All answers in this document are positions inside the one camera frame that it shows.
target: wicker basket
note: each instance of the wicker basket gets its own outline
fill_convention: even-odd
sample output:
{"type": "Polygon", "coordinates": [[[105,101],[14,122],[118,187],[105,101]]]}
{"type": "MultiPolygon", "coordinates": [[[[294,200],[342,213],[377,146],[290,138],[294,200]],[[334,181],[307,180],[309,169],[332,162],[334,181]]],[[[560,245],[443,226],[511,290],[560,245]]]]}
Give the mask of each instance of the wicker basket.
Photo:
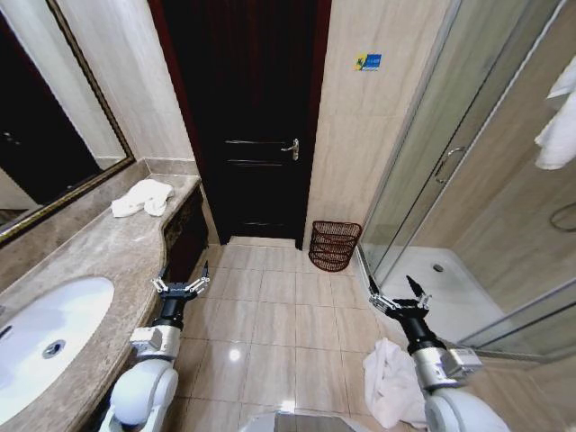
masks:
{"type": "Polygon", "coordinates": [[[327,272],[344,270],[361,234],[362,227],[357,223],[315,220],[308,257],[317,268],[327,272]]]}

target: sink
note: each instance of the sink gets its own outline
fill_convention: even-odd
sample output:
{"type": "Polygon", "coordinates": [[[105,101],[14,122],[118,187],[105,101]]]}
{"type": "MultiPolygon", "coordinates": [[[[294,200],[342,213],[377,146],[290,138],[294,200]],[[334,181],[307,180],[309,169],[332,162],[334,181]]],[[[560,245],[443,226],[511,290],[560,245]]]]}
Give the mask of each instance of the sink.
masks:
{"type": "Polygon", "coordinates": [[[33,301],[0,328],[0,425],[64,372],[98,328],[113,294],[104,277],[76,279],[33,301]]]}

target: door handle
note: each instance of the door handle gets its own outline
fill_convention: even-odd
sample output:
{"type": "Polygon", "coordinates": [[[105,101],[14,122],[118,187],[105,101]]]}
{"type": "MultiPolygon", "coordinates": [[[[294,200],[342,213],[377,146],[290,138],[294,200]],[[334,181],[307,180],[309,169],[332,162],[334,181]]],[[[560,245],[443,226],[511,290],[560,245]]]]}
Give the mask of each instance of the door handle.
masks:
{"type": "Polygon", "coordinates": [[[454,154],[457,153],[459,151],[465,151],[466,147],[457,147],[457,148],[453,148],[451,149],[446,156],[440,161],[440,165],[438,165],[438,168],[436,169],[436,172],[434,173],[434,179],[439,182],[441,185],[445,185],[446,182],[448,181],[448,178],[438,178],[438,174],[440,174],[440,171],[442,171],[442,168],[444,167],[444,165],[446,164],[446,162],[448,161],[448,159],[454,154]]]}
{"type": "Polygon", "coordinates": [[[300,153],[300,142],[298,141],[297,138],[294,138],[294,140],[292,141],[291,147],[280,148],[280,151],[290,151],[290,150],[292,151],[292,159],[298,160],[298,156],[300,153]]]}

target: mirror frame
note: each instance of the mirror frame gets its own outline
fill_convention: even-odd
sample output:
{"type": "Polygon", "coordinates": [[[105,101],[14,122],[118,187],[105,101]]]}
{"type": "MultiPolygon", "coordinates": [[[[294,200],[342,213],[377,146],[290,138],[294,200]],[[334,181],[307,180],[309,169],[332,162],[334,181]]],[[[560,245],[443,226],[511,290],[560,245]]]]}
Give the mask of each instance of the mirror frame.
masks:
{"type": "Polygon", "coordinates": [[[104,98],[102,89],[98,85],[98,82],[96,81],[92,69],[88,66],[88,62],[86,61],[86,58],[84,57],[84,54],[80,49],[80,46],[78,45],[76,37],[70,30],[68,21],[66,20],[66,17],[64,16],[59,5],[57,4],[57,1],[46,0],[46,4],[50,9],[50,11],[52,12],[54,19],[58,24],[58,27],[62,31],[62,34],[64,35],[64,38],[66,39],[68,46],[72,50],[72,53],[74,54],[74,57],[78,62],[78,65],[82,69],[82,72],[86,80],[88,81],[88,84],[92,88],[92,91],[94,92],[94,95],[98,100],[98,103],[100,104],[104,112],[104,115],[106,116],[106,119],[110,123],[114,135],[116,135],[118,142],[120,143],[122,149],[124,150],[126,157],[120,162],[117,162],[116,164],[104,170],[101,174],[92,177],[88,181],[82,183],[76,189],[60,196],[57,200],[51,202],[50,204],[40,207],[37,211],[34,211],[33,213],[29,214],[26,218],[19,220],[15,224],[11,225],[7,229],[0,232],[0,248],[6,245],[7,243],[11,242],[12,240],[18,238],[24,232],[38,225],[40,222],[46,220],[49,216],[53,215],[57,211],[71,204],[73,201],[77,200],[81,196],[87,194],[95,187],[101,185],[110,177],[119,173],[125,167],[133,164],[136,161],[136,158],[134,157],[130,149],[130,146],[128,145],[128,142],[126,141],[126,138],[124,137],[124,134],[122,133],[122,130],[120,129],[120,126],[118,125],[118,122],[116,121],[113,115],[110,105],[104,98]]]}

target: towel on floor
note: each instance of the towel on floor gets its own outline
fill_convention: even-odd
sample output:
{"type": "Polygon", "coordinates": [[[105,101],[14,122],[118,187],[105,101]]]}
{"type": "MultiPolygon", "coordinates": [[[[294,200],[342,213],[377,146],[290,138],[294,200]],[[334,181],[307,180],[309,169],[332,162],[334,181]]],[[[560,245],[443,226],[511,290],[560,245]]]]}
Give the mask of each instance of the towel on floor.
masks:
{"type": "Polygon", "coordinates": [[[364,398],[375,419],[385,428],[400,420],[414,428],[426,427],[424,396],[414,361],[408,353],[384,338],[364,360],[364,398]]]}
{"type": "Polygon", "coordinates": [[[542,147],[536,166],[559,169],[576,157],[576,57],[558,77],[546,98],[558,113],[535,138],[542,147]]]}
{"type": "Polygon", "coordinates": [[[122,198],[112,201],[114,218],[124,218],[144,209],[152,216],[162,216],[168,197],[174,195],[170,184],[156,180],[140,180],[122,198]]]}

